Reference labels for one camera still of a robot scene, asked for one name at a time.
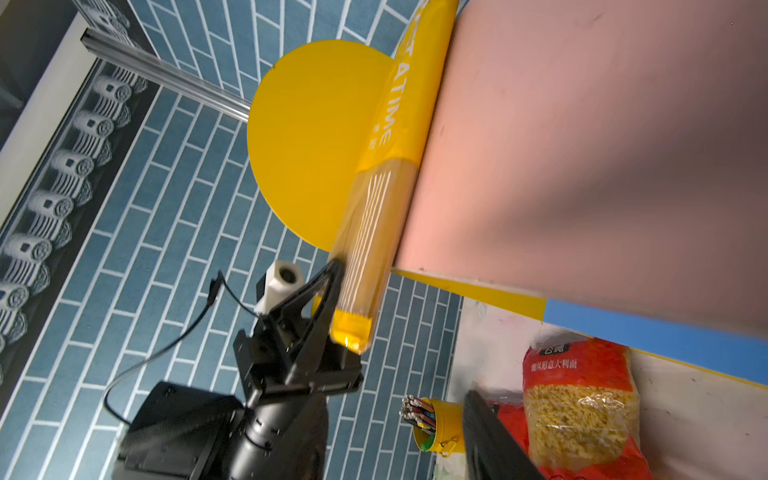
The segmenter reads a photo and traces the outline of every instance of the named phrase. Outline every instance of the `yellow round board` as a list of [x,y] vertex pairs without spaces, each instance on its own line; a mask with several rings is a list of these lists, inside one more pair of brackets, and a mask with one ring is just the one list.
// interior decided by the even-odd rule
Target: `yellow round board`
[[282,57],[253,99],[253,175],[278,218],[315,247],[333,245],[392,65],[365,45],[318,41]]

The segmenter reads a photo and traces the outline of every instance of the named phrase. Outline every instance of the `blue strip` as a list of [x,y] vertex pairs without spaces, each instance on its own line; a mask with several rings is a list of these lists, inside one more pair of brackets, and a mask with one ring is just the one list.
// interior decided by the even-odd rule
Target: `blue strip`
[[556,300],[547,301],[544,321],[768,385],[768,342],[762,339]]

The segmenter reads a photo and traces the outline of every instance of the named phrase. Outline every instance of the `blue tile wall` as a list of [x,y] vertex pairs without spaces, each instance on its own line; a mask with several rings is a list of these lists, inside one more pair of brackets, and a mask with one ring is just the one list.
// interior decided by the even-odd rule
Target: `blue tile wall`
[[[417,0],[131,0],[166,61],[251,98],[281,55],[348,38],[391,55]],[[161,89],[51,311],[5,416],[0,477],[111,477],[123,429],[101,408],[117,372],[179,335],[225,272],[253,306],[276,259],[310,276],[328,253],[273,215],[253,179],[246,126]],[[462,299],[393,275],[362,388],[329,399],[327,478],[432,477],[398,411],[443,397]],[[242,395],[231,349],[250,318],[221,299],[204,324],[113,392],[135,414],[161,379]]]

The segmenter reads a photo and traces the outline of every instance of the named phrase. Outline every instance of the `hole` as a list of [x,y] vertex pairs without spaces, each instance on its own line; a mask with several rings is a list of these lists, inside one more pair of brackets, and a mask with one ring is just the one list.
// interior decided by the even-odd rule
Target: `hole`
[[280,269],[280,278],[286,283],[296,283],[296,274],[285,267]]

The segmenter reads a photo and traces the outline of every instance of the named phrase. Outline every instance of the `spaghetti package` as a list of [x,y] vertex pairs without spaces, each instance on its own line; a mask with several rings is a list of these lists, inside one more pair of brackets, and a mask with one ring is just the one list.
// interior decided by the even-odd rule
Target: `spaghetti package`
[[625,346],[579,339],[531,347],[523,361],[528,455],[546,478],[650,480],[640,397]]

